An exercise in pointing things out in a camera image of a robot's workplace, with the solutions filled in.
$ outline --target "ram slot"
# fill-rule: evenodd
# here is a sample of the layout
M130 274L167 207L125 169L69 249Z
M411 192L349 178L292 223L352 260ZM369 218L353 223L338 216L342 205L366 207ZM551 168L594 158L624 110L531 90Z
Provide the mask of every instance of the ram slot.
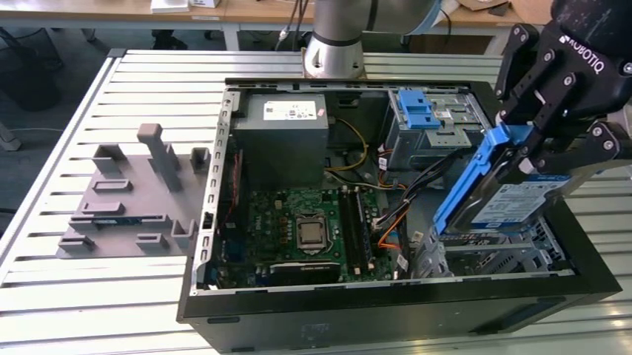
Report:
M370 263L370 232L362 213L362 204L358 192L341 189L338 193L338 207L342 224L342 241L345 243L346 264L349 272L360 275L373 269Z

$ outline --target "table surface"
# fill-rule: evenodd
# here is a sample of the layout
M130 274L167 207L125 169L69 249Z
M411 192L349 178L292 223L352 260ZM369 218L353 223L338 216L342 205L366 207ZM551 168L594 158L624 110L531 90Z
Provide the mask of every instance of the table surface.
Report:
M285 23L292 10L292 0L229 0L225 15L226 21ZM512 26L523 22L513 10L499 17L487 11L471 11L461 6L449 16L456 26ZM313 21L313 5L309 5L304 22L312 24Z
M281 24L286 23L294 5L292 0L222 0L217 8L190 7L187 13L153 14L150 3L151 0L2 0L0 18L198 21L193 16L209 16L215 21ZM451 19L455 26L511 26L521 22L513 10L499 17L465 7L451 14ZM305 23L313 23L313 5L308 7Z
M501 59L366 54L376 79L495 82ZM185 257L58 260L59 238L89 187L101 143L149 154L142 123L165 127L177 154L210 146L226 77L301 77L297 53L139 51L109 58L0 239L0 349L15 354L207 355L177 323ZM320 349L353 354L630 354L632 352L632 181L595 177L568 199L624 291L513 334Z

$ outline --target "wooden desk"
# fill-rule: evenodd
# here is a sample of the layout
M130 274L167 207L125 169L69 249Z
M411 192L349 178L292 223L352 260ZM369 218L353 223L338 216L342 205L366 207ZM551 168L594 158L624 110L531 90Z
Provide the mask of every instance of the wooden desk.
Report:
M308 6L304 23L314 22L314 6ZM285 24L294 7L292 0L229 0L226 5L225 20L230 22ZM513 26L523 22L513 10L505 16L491 15L487 11L471 11L460 7L451 15L455 27L496 27Z
M150 11L151 0L0 0L0 26L60 28L126 28L221 30L226 49L240 50L241 30L281 30L292 14L294 0L222 0L211 9L191 7L187 13ZM509 27L523 22L511 10L504 17L461 7L451 15L455 35L493 36L487 54L500 54ZM305 30L313 28L313 5L308 6ZM441 22L429 34L447 34Z
M191 7L187 13L151 13L151 0L2 0L0 18L59 19L83 21L195 21L195 16L222 21L226 4L219 7Z

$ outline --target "yellow wire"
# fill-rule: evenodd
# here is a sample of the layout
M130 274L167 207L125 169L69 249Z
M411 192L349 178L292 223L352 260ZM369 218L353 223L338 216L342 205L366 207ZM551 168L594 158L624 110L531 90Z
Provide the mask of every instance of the yellow wire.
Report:
M344 119L337 118L337 120L341 121L344 124L346 124L349 126L349 128L352 128L352 131L354 131L356 135L358 136L360 140L362 141L362 149L365 151L362 152L361 160L356 164L352 164L349 166L334 166L332 168L325 168L325 170L329 171L329 172L344 172L346 170L356 169L358 166L361 166L365 163L366 156L369 155L369 146L366 145L365 137L362 137L360 131Z

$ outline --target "slotted aluminum table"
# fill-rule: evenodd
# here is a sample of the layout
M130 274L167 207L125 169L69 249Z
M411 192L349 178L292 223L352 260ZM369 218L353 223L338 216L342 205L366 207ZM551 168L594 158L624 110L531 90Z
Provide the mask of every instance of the slotted aluminum table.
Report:
M496 80L500 58L368 54L370 78ZM107 58L40 176L0 240L0 353L211 354L177 323L185 257L58 260L99 143L147 154L142 123L165 127L178 154L209 146L226 77L300 77L294 53L131 50ZM624 291L503 336L302 351L302 354L624 354L632 352L632 181L626 169L594 178L570 199Z

